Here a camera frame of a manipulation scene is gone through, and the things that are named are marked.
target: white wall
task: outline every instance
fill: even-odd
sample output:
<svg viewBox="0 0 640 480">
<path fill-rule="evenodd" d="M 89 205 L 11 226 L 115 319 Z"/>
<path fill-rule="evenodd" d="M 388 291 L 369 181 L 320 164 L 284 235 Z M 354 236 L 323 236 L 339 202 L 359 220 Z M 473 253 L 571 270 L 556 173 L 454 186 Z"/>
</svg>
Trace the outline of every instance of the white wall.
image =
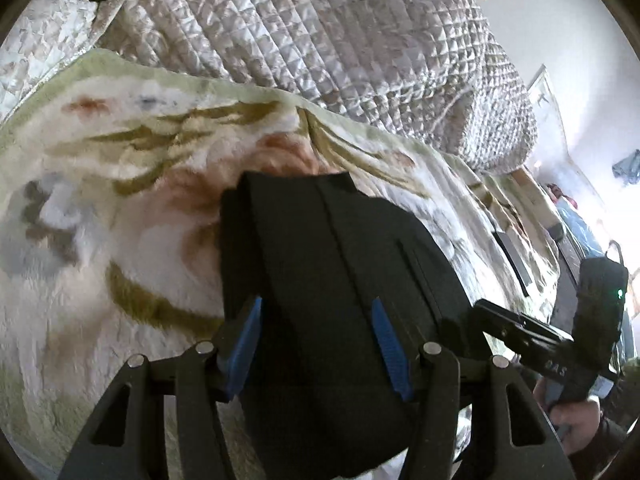
<svg viewBox="0 0 640 480">
<path fill-rule="evenodd" d="M 640 185 L 621 191 L 611 165 L 640 148 L 640 60 L 601 0 L 479 1 L 525 84 L 546 65 L 570 155 L 604 201 L 607 227 L 634 270 L 640 266 Z M 577 182 L 568 179 L 567 186 Z M 580 204 L 590 190 L 569 192 Z"/>
</svg>

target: human hand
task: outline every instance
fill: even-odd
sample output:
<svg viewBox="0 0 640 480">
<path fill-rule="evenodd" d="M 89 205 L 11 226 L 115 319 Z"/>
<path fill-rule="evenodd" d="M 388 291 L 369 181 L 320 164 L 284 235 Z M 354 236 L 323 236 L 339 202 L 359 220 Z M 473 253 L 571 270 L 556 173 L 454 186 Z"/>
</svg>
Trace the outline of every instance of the human hand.
<svg viewBox="0 0 640 480">
<path fill-rule="evenodd" d="M 540 407 L 545 407 L 546 379 L 542 378 L 533 390 L 533 396 Z M 569 456 L 583 450 L 592 441 L 600 426 L 600 400 L 590 397 L 583 402 L 556 404 L 548 414 L 555 426 L 569 426 L 562 438 L 562 449 Z"/>
</svg>

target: quilted bedspread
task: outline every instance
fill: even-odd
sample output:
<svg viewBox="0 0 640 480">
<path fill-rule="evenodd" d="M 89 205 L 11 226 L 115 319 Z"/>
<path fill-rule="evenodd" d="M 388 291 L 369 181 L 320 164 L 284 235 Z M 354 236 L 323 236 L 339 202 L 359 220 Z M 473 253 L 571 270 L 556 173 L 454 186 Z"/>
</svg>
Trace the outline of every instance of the quilted bedspread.
<svg viewBox="0 0 640 480">
<path fill-rule="evenodd" d="M 471 301 L 550 315 L 553 244 L 510 176 L 479 179 L 459 157 L 287 92 L 92 50 L 0 130 L 0 427 L 47 466 L 42 478 L 54 478 L 128 356 L 173 356 L 217 329 L 220 195 L 245 170 L 349 171 L 361 191 L 424 223 Z M 496 227 L 534 280 L 527 298 Z M 221 419 L 238 478 L 264 478 L 239 404 Z M 460 446 L 468 428 L 463 413 Z M 403 459 L 362 478 L 396 478 Z"/>
<path fill-rule="evenodd" d="M 101 46 L 281 88 L 505 173 L 536 141 L 524 85 L 475 0 L 110 0 Z"/>
</svg>

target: fleece blanket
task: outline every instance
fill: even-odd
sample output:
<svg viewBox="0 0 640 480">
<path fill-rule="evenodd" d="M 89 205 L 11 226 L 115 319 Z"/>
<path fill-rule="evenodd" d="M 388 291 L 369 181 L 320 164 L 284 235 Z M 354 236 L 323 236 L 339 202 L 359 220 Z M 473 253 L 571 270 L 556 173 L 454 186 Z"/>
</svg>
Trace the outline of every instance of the fleece blanket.
<svg viewBox="0 0 640 480">
<path fill-rule="evenodd" d="M 471 301 L 551 313 L 552 243 L 510 176 L 481 180 L 420 140 L 287 92 L 94 50 L 0 130 L 0 425 L 23 455 L 56 472 L 128 356 L 173 356 L 217 329 L 220 195 L 245 170 L 349 171 L 424 223 Z M 527 298 L 497 227 L 533 277 Z M 238 478 L 263 478 L 238 403 L 222 406 L 222 423 Z M 460 428 L 462 444 L 468 413 Z M 170 416 L 168 448 L 179 478 Z M 401 464 L 365 477 L 397 477 Z"/>
</svg>

